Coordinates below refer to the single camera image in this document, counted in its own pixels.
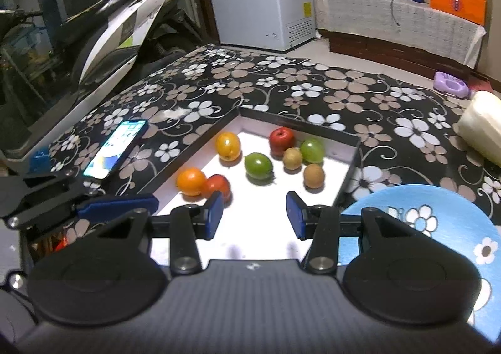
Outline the red fruit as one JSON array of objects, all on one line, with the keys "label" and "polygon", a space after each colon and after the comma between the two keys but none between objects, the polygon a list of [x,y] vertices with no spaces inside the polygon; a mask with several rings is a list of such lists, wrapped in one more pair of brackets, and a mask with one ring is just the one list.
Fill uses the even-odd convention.
[{"label": "red fruit", "polygon": [[208,199],[215,191],[220,191],[223,195],[223,201],[227,203],[231,198],[231,186],[229,181],[220,174],[214,174],[209,177],[202,188],[202,196]]}]

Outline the small orange fruit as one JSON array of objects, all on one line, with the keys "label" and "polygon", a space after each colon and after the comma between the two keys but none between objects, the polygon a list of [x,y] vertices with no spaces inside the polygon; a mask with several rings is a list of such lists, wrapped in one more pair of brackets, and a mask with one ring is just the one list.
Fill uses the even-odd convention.
[{"label": "small orange fruit", "polygon": [[205,174],[196,167],[182,170],[176,178],[176,186],[184,196],[200,196],[205,182]]}]

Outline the brown kiwi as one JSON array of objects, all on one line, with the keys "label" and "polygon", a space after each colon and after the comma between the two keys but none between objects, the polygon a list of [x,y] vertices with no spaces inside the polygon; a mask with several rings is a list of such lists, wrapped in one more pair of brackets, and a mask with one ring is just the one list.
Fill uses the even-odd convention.
[{"label": "brown kiwi", "polygon": [[282,157],[284,168],[290,171],[295,171],[302,166],[302,153],[296,147],[290,147],[284,151]]},{"label": "brown kiwi", "polygon": [[325,181],[323,168],[315,163],[307,165],[303,173],[303,181],[309,189],[322,188]]}]

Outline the green lime fruit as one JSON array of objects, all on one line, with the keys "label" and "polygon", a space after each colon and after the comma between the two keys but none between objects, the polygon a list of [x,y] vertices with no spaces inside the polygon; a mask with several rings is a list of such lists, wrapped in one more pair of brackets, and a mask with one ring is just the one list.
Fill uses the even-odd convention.
[{"label": "green lime fruit", "polygon": [[255,180],[268,180],[273,177],[273,164],[264,154],[253,152],[244,158],[246,173]]}]

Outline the yellow orange fruit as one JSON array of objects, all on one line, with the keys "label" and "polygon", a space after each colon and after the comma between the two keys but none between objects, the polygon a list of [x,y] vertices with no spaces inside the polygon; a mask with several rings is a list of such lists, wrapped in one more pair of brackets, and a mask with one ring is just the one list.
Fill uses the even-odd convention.
[{"label": "yellow orange fruit", "polygon": [[239,137],[232,132],[222,132],[216,138],[216,150],[225,162],[233,162],[240,157],[241,144]]}]

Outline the green apple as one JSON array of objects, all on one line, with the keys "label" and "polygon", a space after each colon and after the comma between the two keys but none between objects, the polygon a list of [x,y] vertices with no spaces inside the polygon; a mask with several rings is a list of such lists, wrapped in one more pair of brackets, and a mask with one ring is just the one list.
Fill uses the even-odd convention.
[{"label": "green apple", "polygon": [[300,152],[307,163],[321,163],[325,156],[323,143],[315,138],[305,139],[301,143]]}]

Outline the red apple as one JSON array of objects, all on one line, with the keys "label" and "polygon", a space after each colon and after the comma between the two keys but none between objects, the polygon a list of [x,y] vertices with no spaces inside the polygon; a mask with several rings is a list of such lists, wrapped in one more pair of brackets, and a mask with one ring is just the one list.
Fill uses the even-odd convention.
[{"label": "red apple", "polygon": [[268,142],[270,152],[274,156],[282,156],[287,149],[296,146],[296,137],[291,129],[280,127],[268,135]]}]

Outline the smartphone with lit screen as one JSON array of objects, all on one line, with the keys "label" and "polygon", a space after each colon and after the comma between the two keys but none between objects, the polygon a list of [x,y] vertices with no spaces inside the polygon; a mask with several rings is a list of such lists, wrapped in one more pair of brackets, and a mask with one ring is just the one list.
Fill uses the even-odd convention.
[{"label": "smartphone with lit screen", "polygon": [[148,128],[149,123],[145,119],[121,122],[90,160],[82,175],[98,181],[108,178],[137,145]]}]

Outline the black tray with white inside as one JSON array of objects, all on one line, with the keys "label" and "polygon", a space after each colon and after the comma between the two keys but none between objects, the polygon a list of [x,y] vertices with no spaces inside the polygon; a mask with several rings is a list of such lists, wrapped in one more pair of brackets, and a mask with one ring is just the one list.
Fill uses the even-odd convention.
[{"label": "black tray with white inside", "polygon": [[[291,129],[298,143],[311,138],[321,142],[325,149],[322,188],[309,190],[303,184],[302,171],[287,172],[277,158],[271,160],[273,178],[260,183],[247,176],[242,158],[222,162],[217,155],[217,135],[232,132],[240,139],[243,156],[252,152],[268,156],[268,136],[280,127]],[[308,206],[339,203],[358,160],[359,146],[356,135],[271,113],[234,109],[188,145],[149,182],[147,190],[160,202],[157,213],[167,215],[175,207],[203,203],[201,197],[183,196],[176,187],[176,177],[184,168],[197,167],[206,176],[221,174],[229,180],[232,199],[224,208],[214,238],[197,242],[202,263],[222,259],[301,260],[311,243],[296,238],[287,217],[287,193],[296,192]]]}]

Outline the floral black table cloth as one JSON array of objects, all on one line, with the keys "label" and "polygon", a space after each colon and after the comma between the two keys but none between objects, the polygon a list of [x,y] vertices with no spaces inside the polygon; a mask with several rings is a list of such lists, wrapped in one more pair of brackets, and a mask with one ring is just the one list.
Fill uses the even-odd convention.
[{"label": "floral black table cloth", "polygon": [[357,135],[346,204],[398,184],[430,184],[500,221],[500,170],[458,133],[465,101],[384,74],[212,44],[90,111],[51,143],[51,169],[81,172],[119,123],[144,119],[148,131],[106,184],[112,194],[136,194],[239,106]]}]

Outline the blue cartoon tiger plate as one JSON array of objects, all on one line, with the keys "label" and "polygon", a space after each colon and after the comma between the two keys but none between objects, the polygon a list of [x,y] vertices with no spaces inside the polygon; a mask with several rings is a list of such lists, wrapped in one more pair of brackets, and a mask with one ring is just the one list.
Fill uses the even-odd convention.
[{"label": "blue cartoon tiger plate", "polygon": [[378,318],[435,326],[466,320],[500,340],[500,234],[473,202],[408,184],[349,206],[342,219],[342,285]]}]

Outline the white black scooter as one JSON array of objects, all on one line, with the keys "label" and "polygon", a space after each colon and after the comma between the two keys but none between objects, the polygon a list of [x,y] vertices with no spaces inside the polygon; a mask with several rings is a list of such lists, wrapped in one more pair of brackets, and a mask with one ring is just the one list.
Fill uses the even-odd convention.
[{"label": "white black scooter", "polygon": [[194,0],[1,0],[1,160],[15,172],[113,90],[205,44]]}]

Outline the purple detergent bottle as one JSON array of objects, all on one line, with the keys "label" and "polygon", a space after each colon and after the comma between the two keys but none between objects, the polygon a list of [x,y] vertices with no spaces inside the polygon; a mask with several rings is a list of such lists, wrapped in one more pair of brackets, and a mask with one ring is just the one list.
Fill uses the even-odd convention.
[{"label": "purple detergent bottle", "polygon": [[435,73],[434,89],[441,93],[452,95],[458,99],[470,97],[470,88],[464,80],[444,72]]}]

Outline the napa cabbage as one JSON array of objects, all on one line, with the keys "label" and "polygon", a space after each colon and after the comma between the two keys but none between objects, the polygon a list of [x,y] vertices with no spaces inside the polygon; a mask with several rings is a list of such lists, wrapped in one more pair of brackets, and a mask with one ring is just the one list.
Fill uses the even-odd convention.
[{"label": "napa cabbage", "polygon": [[458,120],[458,134],[490,162],[501,165],[500,98],[478,91]]}]

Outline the tv cabinet with lace cloth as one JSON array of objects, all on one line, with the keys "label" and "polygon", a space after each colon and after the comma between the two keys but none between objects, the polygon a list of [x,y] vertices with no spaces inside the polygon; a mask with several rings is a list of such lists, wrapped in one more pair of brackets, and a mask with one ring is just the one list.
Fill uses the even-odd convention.
[{"label": "tv cabinet with lace cloth", "polygon": [[467,79],[484,27],[405,0],[323,0],[321,27],[334,53],[400,68],[431,79],[437,72]]}]

